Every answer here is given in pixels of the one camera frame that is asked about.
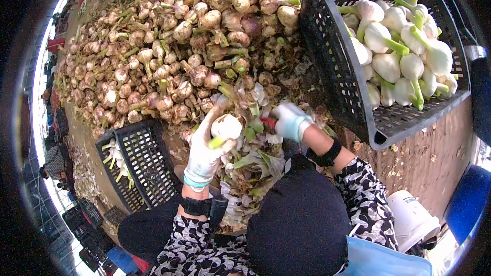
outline white bucket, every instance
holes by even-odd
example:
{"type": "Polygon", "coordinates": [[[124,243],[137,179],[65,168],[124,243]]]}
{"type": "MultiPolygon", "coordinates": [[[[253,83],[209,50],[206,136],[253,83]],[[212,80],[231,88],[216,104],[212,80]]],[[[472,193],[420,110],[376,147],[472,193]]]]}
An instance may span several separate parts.
{"type": "Polygon", "coordinates": [[[394,214],[394,230],[400,252],[407,252],[420,240],[424,242],[440,231],[438,217],[432,217],[408,191],[397,191],[387,201],[394,214]]]}

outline gloved hand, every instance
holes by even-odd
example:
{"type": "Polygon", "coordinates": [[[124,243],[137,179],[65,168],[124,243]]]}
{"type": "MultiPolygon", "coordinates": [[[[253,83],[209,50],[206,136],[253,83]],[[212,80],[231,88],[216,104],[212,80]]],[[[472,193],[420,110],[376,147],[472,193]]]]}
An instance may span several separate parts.
{"type": "Polygon", "coordinates": [[[214,150],[207,146],[211,139],[212,123],[220,117],[224,108],[225,102],[219,100],[217,105],[208,112],[191,138],[189,161],[184,169],[184,182],[192,187],[195,192],[202,191],[199,188],[206,187],[213,180],[213,175],[219,166],[219,158],[237,146],[237,140],[234,139],[227,139],[221,147],[214,150]]]}
{"type": "Polygon", "coordinates": [[[305,129],[314,124],[312,118],[293,103],[282,103],[271,113],[278,118],[274,127],[276,133],[299,143],[304,137],[305,129]]]}

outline leg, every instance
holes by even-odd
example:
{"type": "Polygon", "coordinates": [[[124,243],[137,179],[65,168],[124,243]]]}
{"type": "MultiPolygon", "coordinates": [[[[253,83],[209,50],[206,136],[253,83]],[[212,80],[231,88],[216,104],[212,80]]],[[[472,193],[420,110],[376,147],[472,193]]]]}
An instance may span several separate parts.
{"type": "Polygon", "coordinates": [[[351,230],[340,192],[301,154],[266,194],[247,229],[253,270],[265,275],[332,275],[347,258],[351,230]]]}
{"type": "Polygon", "coordinates": [[[121,247],[151,264],[157,264],[157,256],[170,238],[178,206],[179,196],[176,195],[161,206],[125,218],[118,230],[121,247]]]}

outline crate of peeled garlic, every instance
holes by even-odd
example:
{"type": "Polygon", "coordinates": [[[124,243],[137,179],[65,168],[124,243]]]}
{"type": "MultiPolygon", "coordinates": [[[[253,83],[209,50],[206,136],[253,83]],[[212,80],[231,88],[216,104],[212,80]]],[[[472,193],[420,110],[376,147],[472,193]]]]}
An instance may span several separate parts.
{"type": "Polygon", "coordinates": [[[375,150],[470,95],[462,41],[443,0],[304,0],[299,30],[321,99],[375,150]]]}
{"type": "Polygon", "coordinates": [[[95,144],[109,181],[130,213],[161,205],[181,188],[162,128],[157,120],[142,120],[104,133],[95,144]]]}

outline dirt floor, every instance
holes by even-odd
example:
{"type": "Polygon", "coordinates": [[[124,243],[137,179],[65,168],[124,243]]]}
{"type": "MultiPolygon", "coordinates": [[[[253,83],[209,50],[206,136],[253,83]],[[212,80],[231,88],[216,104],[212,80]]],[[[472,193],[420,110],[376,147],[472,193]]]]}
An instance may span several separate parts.
{"type": "Polygon", "coordinates": [[[442,221],[445,208],[471,160],[472,104],[467,98],[426,132],[397,143],[393,150],[375,151],[357,142],[347,129],[341,142],[357,156],[370,162],[387,187],[387,195],[407,190],[442,221]]]}
{"type": "MultiPolygon", "coordinates": [[[[97,7],[103,2],[104,0],[91,0],[82,18],[78,17],[78,8],[75,7],[69,19],[67,40],[75,34],[78,24],[83,23],[94,5],[97,7]]],[[[84,147],[88,151],[90,157],[86,158],[85,162],[95,174],[95,181],[101,192],[107,196],[110,206],[116,205],[129,213],[103,169],[91,129],[80,120],[75,120],[72,104],[64,106],[70,124],[69,136],[80,148],[84,147]]],[[[471,100],[468,98],[450,114],[429,126],[426,132],[420,131],[401,141],[393,150],[387,148],[374,151],[367,144],[359,143],[356,136],[347,129],[338,135],[348,149],[371,162],[378,177],[387,186],[388,194],[397,190],[408,190],[432,215],[441,220],[445,207],[471,158],[471,111],[471,100]]],[[[171,149],[182,145],[178,136],[166,139],[166,143],[171,149]]],[[[172,157],[172,161],[174,165],[185,164],[186,158],[178,160],[172,157]]]]}

